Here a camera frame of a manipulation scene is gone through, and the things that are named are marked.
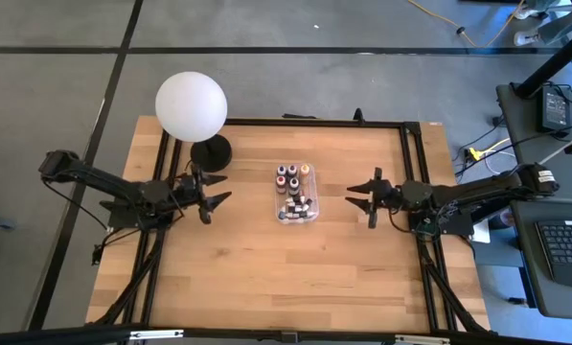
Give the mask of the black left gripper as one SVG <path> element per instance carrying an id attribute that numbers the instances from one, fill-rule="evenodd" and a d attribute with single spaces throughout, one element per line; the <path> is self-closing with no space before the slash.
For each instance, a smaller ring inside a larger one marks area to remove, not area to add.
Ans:
<path id="1" fill-rule="evenodd" d="M 174 200 L 179 209 L 184 206 L 197 205 L 201 222 L 210 224 L 212 221 L 210 213 L 232 193 L 206 196 L 204 189 L 206 186 L 218 184 L 226 179 L 225 175 L 205 173 L 196 164 L 192 164 L 189 172 L 184 172 L 175 179 L 178 186 L 174 189 Z"/>

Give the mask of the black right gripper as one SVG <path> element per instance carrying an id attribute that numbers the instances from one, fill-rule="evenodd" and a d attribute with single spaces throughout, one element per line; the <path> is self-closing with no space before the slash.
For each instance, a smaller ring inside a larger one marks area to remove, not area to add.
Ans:
<path id="1" fill-rule="evenodd" d="M 402 206 L 402 195 L 387 179 L 382 178 L 382 169 L 375 168 L 374 176 L 367 182 L 348 187 L 348 191 L 359 194 L 371 194 L 368 199 L 346 196 L 345 199 L 369 215 L 369 227 L 376 228 L 378 223 L 378 210 L 387 209 L 389 214 L 396 213 Z"/>

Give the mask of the clear plastic bin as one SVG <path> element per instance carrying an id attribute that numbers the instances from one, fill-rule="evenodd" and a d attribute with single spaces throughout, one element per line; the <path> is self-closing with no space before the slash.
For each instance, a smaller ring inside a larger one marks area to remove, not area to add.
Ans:
<path id="1" fill-rule="evenodd" d="M 317 183 L 316 183 L 316 178 L 315 178 L 315 169 L 314 167 L 309 164 L 309 163 L 291 163 L 291 164 L 284 164 L 284 165 L 280 165 L 280 166 L 285 166 L 286 167 L 286 171 L 287 171 L 287 167 L 290 165 L 294 165 L 297 167 L 298 172 L 297 175 L 295 176 L 296 178 L 299 179 L 299 168 L 301 165 L 303 164 L 307 164 L 310 166 L 310 175 L 309 175 L 309 182 L 306 185 L 302 185 L 300 182 L 300 193 L 304 193 L 307 197 L 307 199 L 312 199 L 313 203 L 311 205 L 311 210 L 312 212 L 316 215 L 316 217 L 314 219 L 311 220 L 296 220 L 296 219 L 284 219 L 284 220 L 280 220 L 278 219 L 278 214 L 280 211 L 286 212 L 286 207 L 287 205 L 285 204 L 285 201 L 287 198 L 293 198 L 293 200 L 295 201 L 295 205 L 293 206 L 305 206 L 306 202 L 300 202 L 298 200 L 298 195 L 290 195 L 288 192 L 288 182 L 289 179 L 292 178 L 290 176 L 288 176 L 287 174 L 285 175 L 285 178 L 287 180 L 287 191 L 284 194 L 278 194 L 276 191 L 276 178 L 277 178 L 277 173 L 275 171 L 275 177 L 274 177 L 274 182 L 275 182 L 275 216 L 277 221 L 279 221 L 281 224 L 302 224 L 302 223 L 309 223 L 309 222 L 313 222 L 317 219 L 317 217 L 320 214 L 320 205 L 319 205 L 319 194 L 317 192 Z"/>

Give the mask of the white globe table lamp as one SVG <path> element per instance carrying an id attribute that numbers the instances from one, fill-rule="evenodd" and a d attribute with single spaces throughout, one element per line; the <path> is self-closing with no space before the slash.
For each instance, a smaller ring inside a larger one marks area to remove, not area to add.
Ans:
<path id="1" fill-rule="evenodd" d="M 225 169 L 232 160 L 232 146 L 219 132 L 228 114 L 228 102 L 220 85 L 194 71 L 167 78 L 155 96 L 155 115 L 173 138 L 189 143 L 192 162 L 207 173 Z"/>

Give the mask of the white paper sheet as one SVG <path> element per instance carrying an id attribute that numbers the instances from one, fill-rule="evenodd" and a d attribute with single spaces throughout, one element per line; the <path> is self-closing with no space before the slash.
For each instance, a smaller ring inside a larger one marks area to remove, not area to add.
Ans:
<path id="1" fill-rule="evenodd" d="M 472 242 L 490 243 L 490 226 L 489 221 L 484 219 L 473 225 L 473 234 L 469 236 Z"/>

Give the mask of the grey side desk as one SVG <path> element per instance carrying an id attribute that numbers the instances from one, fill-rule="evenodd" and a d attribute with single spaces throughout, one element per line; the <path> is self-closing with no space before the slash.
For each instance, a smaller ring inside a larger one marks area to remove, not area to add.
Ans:
<path id="1" fill-rule="evenodd" d="M 511 141 L 515 144 L 516 160 L 539 163 L 548 168 L 560 184 L 552 199 L 572 203 L 572 154 L 563 148 L 572 140 L 572 128 L 561 141 L 540 133 L 537 131 L 538 101 L 519 98 L 509 84 L 498 85 L 495 91 Z M 570 116 L 572 124 L 572 105 Z"/>

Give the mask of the black power adapter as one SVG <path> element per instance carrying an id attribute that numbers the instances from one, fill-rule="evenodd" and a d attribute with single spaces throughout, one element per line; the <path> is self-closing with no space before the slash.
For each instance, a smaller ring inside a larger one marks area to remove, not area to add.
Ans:
<path id="1" fill-rule="evenodd" d="M 569 134 L 570 120 L 570 107 L 565 98 L 555 88 L 543 87 L 538 95 L 538 131 L 564 138 Z"/>

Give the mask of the black beam with silver brackets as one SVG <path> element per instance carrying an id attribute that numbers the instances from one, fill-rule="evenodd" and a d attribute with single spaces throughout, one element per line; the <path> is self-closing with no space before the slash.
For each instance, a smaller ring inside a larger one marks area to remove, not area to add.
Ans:
<path id="1" fill-rule="evenodd" d="M 226 338 L 273 340 L 285 344 L 303 341 L 360 341 L 411 345 L 572 345 L 497 335 L 436 331 L 432 333 L 349 333 L 309 331 L 253 331 L 214 329 L 146 329 L 141 324 L 86 325 L 76 328 L 0 333 L 0 345 L 104 345 L 124 341 L 171 338 Z"/>

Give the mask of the black diagonal desk leg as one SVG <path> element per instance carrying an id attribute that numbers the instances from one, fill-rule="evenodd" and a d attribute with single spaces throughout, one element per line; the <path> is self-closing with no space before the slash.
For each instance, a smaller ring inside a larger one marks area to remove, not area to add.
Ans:
<path id="1" fill-rule="evenodd" d="M 536 72 L 534 72 L 525 82 L 518 85 L 515 94 L 519 98 L 528 98 L 538 91 L 538 89 L 555 76 L 559 70 L 565 67 L 572 60 L 572 39 L 564 45 L 557 53 L 551 56 Z"/>

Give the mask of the person's leg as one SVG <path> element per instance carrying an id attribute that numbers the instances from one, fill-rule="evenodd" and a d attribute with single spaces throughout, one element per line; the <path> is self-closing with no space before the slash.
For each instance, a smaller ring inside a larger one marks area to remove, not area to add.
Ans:
<path id="1" fill-rule="evenodd" d="M 544 44 L 551 44 L 572 32 L 572 17 L 564 16 L 538 28 L 538 35 Z"/>

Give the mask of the black aluminium table frame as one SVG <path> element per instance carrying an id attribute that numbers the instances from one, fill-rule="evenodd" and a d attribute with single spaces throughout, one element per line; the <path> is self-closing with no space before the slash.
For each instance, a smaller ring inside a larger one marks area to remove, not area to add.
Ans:
<path id="1" fill-rule="evenodd" d="M 134 319 L 178 328 L 425 333 L 435 314 L 446 325 L 442 301 L 425 302 L 405 216 L 380 212 L 369 228 L 345 199 L 375 168 L 395 184 L 453 184 L 442 125 L 235 119 L 222 134 L 233 158 L 227 179 L 209 193 L 232 194 L 210 224 L 189 209 L 168 231 L 152 303 L 137 303 Z M 274 175 L 287 163 L 316 170 L 313 222 L 276 219 Z"/>

